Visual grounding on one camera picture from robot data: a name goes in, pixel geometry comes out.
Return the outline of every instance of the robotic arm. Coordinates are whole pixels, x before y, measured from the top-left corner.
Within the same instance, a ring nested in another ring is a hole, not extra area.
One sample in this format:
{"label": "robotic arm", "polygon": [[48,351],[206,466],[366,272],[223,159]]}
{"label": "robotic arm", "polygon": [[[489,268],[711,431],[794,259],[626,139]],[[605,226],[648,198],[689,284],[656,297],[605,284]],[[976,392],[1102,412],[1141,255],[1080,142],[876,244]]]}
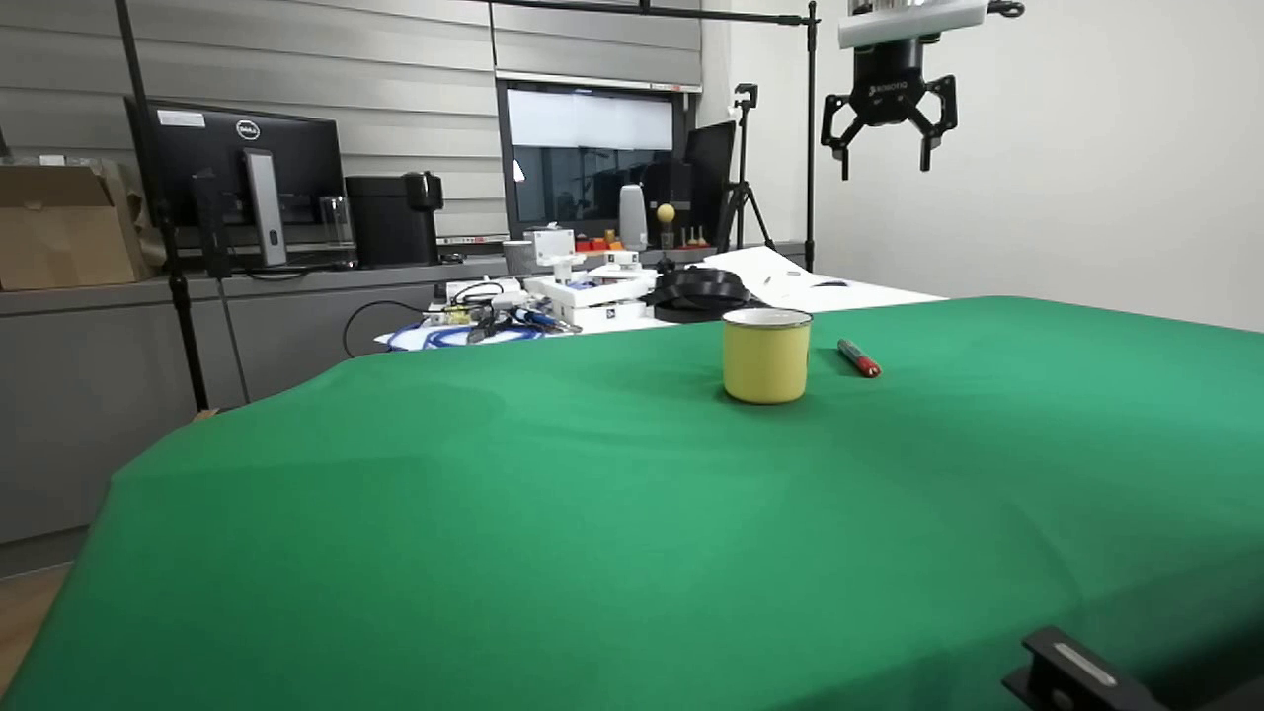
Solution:
{"label": "robotic arm", "polygon": [[[1025,0],[852,0],[852,19],[836,30],[836,44],[852,52],[852,94],[826,94],[821,142],[850,177],[850,146],[867,127],[913,123],[922,129],[922,171],[931,171],[931,155],[947,129],[956,129],[956,77],[922,77],[925,47],[940,30],[976,26],[997,13],[1018,19]],[[922,100],[940,100],[940,115],[929,117]]]}

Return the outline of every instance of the green tablecloth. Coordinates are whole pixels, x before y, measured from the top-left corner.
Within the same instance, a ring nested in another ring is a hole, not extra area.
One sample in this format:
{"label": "green tablecloth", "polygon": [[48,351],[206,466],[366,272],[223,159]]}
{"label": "green tablecloth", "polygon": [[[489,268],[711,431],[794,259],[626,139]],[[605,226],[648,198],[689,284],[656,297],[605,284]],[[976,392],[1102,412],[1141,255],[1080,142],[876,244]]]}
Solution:
{"label": "green tablecloth", "polygon": [[798,408],[717,322],[356,358],[125,466],[10,707],[985,711],[1039,624],[1264,638],[1264,337],[842,313]]}

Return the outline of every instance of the monitor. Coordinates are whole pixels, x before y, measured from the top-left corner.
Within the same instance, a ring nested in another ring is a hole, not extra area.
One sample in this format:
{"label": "monitor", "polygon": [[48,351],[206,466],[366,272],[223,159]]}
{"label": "monitor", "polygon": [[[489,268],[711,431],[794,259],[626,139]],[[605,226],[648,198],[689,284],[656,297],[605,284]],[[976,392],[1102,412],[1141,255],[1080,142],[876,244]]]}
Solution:
{"label": "monitor", "polygon": [[[143,164],[143,181],[146,193],[164,181],[169,219],[182,233],[177,244],[191,244],[185,233],[200,226],[193,172],[215,172],[208,189],[231,244],[257,244],[244,233],[244,226],[257,226],[244,155],[273,155],[279,226],[320,226],[320,198],[343,193],[336,123],[168,100],[150,100],[150,115],[157,164]],[[131,100],[125,117],[139,139],[139,107]]]}
{"label": "monitor", "polygon": [[736,123],[699,127],[689,132],[689,161],[690,161],[690,226],[718,244],[718,210],[730,181],[736,161]]}

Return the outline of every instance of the black pen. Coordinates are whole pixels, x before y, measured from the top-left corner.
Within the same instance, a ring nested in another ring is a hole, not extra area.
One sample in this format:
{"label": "black pen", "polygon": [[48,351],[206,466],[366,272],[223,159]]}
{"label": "black pen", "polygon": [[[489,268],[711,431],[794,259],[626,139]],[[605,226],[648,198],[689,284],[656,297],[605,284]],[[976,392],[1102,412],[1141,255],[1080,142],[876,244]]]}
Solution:
{"label": "black pen", "polygon": [[880,366],[861,348],[852,348],[850,338],[836,338],[836,354],[867,377],[880,373]]}

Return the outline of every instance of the floor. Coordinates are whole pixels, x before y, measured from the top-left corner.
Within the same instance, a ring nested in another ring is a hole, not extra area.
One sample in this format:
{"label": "floor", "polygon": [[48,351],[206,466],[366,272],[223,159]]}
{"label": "floor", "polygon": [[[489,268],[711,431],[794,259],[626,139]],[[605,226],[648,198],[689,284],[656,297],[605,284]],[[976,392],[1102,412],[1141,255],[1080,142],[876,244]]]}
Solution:
{"label": "floor", "polygon": [[0,575],[0,696],[25,663],[65,575],[67,566]]}

